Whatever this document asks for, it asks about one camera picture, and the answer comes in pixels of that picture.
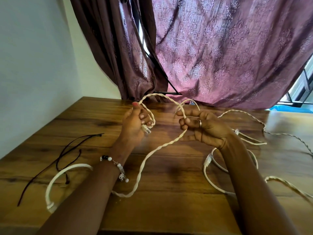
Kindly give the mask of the mauve patterned curtain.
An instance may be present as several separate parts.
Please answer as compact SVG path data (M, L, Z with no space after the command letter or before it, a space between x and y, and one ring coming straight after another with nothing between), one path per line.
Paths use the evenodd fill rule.
M182 95L268 109L313 53L313 0L152 0L155 52Z

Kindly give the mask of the person's right forearm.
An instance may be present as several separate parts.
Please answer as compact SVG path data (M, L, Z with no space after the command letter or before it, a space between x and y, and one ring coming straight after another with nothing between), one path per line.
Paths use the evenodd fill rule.
M223 138L221 152L248 235L299 235L283 206L256 169L236 135Z

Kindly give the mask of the person's left forearm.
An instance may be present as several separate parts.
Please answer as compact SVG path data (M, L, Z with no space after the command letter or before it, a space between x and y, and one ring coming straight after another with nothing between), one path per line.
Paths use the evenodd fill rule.
M96 235L119 174L112 162L97 164L36 235Z

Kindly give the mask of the person's left hand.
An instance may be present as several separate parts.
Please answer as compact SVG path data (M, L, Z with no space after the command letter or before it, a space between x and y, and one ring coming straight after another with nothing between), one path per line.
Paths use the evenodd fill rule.
M146 109L143 108L139 116L132 116L131 108L123 117L122 129L118 141L128 148L134 149L145 136L142 126L150 126L151 124L152 120Z

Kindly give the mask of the dark brown curtain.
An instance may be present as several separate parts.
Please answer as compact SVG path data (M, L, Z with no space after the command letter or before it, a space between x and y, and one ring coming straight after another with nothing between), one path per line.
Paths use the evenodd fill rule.
M70 0L99 67L123 100L153 93L156 79L131 0Z

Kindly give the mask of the blue plastic sheet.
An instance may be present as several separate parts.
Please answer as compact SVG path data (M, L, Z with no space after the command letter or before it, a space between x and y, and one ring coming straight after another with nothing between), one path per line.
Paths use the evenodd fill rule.
M293 106L287 106L287 105L275 105L269 109L270 111L280 111L280 112L293 112L293 113L309 113L313 114L313 111L307 108L302 107L293 107Z

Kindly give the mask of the person's right hand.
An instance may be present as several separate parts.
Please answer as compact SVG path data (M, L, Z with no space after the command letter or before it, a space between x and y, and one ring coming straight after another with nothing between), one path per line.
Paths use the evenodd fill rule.
M237 135L233 130L210 111L208 111L207 122L207 142L202 143L214 146L217 149L223 149L226 145L236 142Z

